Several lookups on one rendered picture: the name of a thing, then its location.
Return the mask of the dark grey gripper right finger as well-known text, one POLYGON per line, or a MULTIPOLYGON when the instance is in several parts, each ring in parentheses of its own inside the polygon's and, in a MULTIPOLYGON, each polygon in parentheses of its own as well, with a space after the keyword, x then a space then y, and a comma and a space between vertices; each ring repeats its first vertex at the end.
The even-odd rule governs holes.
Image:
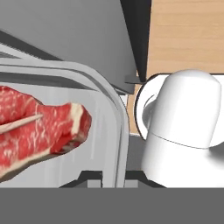
POLYGON ((160 185, 152 180, 147 179, 143 171, 126 171, 125 179, 126 180, 137 180, 137 181, 144 183, 147 186, 150 186, 153 188, 164 188, 163 185, 160 185))

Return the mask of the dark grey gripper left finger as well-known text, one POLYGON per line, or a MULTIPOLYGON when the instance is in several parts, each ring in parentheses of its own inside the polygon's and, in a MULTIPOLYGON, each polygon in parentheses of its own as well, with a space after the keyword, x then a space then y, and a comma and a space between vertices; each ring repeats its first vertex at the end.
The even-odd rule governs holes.
POLYGON ((63 185, 62 188, 101 188, 102 172, 101 171, 82 171, 80 176, 63 185))

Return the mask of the clear grey meat container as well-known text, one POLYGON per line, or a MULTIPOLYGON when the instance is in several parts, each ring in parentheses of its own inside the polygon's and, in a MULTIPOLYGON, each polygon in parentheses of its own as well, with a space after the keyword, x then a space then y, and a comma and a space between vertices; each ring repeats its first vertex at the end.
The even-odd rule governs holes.
POLYGON ((122 187, 129 146, 129 118, 119 94, 89 66, 40 59, 0 59, 0 85, 33 95, 45 105, 78 102, 92 125, 85 143, 13 172, 0 187, 61 187, 83 172, 101 172, 98 187, 122 187))

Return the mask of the raw red steak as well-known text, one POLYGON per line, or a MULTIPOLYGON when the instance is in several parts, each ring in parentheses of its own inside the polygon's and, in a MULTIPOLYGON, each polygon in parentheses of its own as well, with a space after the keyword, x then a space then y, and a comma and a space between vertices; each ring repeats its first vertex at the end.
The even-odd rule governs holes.
POLYGON ((92 117, 79 103, 48 106, 0 86, 0 125, 37 114, 42 117, 0 134, 0 179, 37 159, 74 149, 88 138, 92 117))

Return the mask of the grey freezer door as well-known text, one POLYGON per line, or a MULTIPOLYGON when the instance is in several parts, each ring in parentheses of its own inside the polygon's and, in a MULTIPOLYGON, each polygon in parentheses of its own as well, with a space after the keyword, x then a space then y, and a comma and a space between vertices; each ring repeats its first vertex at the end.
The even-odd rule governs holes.
POLYGON ((152 0, 0 0, 0 43, 78 62, 132 94, 146 81, 152 0))

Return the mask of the white rounded cylinder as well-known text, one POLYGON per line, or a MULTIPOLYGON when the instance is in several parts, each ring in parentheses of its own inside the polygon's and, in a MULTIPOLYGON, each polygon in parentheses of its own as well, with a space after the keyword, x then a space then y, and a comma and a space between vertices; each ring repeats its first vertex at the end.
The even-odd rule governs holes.
POLYGON ((142 171, 165 187, 224 188, 224 73, 157 73, 137 93, 142 171))

